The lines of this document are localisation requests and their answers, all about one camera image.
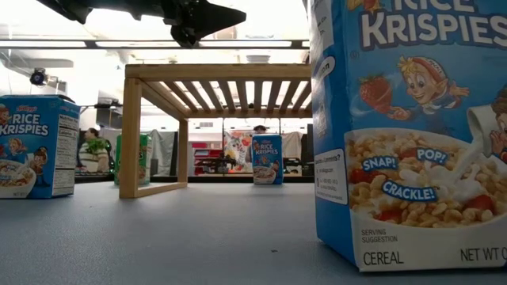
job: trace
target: ceiling light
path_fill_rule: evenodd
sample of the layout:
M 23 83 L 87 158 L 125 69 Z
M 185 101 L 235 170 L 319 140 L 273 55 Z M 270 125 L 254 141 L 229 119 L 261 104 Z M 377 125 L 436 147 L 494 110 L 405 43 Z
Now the ceiling light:
M 292 42 L 289 40 L 213 40 L 201 41 L 200 46 L 205 48 L 288 48 L 291 47 Z
M 179 48 L 176 41 L 98 41 L 98 47 L 101 48 Z
M 86 48 L 81 40 L 0 40 L 3 48 Z

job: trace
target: kellogg's logo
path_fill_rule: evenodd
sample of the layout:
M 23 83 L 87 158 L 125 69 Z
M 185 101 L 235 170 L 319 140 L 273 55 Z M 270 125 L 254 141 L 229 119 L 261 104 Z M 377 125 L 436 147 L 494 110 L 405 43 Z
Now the kellogg's logo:
M 27 106 L 27 105 L 21 105 L 21 106 L 17 106 L 17 111 L 18 112 L 35 112 L 35 111 L 37 111 L 37 107 L 36 106 L 31 107 L 31 106 Z

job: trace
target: cereal box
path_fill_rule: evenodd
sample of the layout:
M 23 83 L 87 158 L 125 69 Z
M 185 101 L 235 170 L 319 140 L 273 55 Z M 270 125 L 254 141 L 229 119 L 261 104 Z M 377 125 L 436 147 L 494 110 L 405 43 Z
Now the cereal box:
M 0 97 L 0 198 L 74 193 L 80 108 L 64 97 Z
M 507 2 L 310 0 L 317 234 L 361 271 L 507 264 Z
M 150 165 L 153 145 L 149 135 L 139 136 L 139 184 L 150 183 Z M 114 183 L 120 184 L 121 135 L 116 138 L 116 164 Z
M 284 180 L 283 163 L 281 136 L 253 136 L 252 168 L 255 184 L 282 184 Z

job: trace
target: strawberry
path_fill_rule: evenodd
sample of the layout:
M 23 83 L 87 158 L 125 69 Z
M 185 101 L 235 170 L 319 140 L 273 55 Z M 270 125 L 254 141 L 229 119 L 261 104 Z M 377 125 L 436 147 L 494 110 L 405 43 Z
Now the strawberry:
M 494 213 L 494 202 L 488 195 L 480 195 L 468 201 L 465 208 L 490 210 Z
M 368 182 L 371 183 L 373 181 L 373 178 L 375 178 L 377 175 L 382 174 L 376 170 L 366 172 L 362 169 L 354 169 L 350 173 L 349 182 L 353 184 L 357 184 L 360 182 Z
M 379 221 L 389 221 L 393 220 L 396 222 L 400 222 L 402 220 L 402 210 L 387 210 L 382 211 L 380 214 L 378 214 L 376 217 Z
M 411 149 L 405 150 L 400 154 L 399 159 L 403 160 L 404 158 L 416 158 L 417 157 L 417 147 L 413 147 Z
M 364 0 L 363 7 L 365 10 L 372 12 L 377 9 L 380 9 L 380 3 L 379 0 Z
M 386 114 L 391 110 L 393 97 L 389 81 L 382 75 L 360 78 L 361 99 L 377 112 Z

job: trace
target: cartoon elf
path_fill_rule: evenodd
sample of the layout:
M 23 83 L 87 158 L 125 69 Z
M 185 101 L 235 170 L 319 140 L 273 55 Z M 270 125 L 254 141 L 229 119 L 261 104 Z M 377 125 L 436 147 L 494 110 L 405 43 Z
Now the cartoon elf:
M 491 104 L 497 115 L 500 131 L 491 131 L 491 149 L 493 154 L 507 163 L 507 85 L 498 92 L 497 98 Z
M 20 139 L 9 139 L 10 154 L 7 155 L 7 159 L 24 164 L 26 161 L 26 150 L 26 146 L 23 145 Z
M 10 120 L 9 109 L 4 105 L 0 104 L 0 124 L 8 124 Z
M 468 88 L 449 85 L 444 68 L 434 59 L 426 57 L 401 57 L 398 64 L 406 92 L 417 102 L 412 108 L 391 107 L 387 116 L 394 120 L 413 120 L 425 116 L 428 131 L 448 135 L 448 129 L 438 116 L 443 109 L 458 108 L 461 97 L 470 94 Z
M 39 147 L 33 154 L 33 160 L 30 161 L 30 168 L 37 175 L 36 186 L 49 186 L 44 180 L 43 166 L 48 163 L 48 149 L 44 146 Z
M 276 177 L 278 177 L 278 169 L 280 169 L 280 163 L 277 160 L 275 160 L 275 162 L 273 163 L 273 170 L 275 170 Z

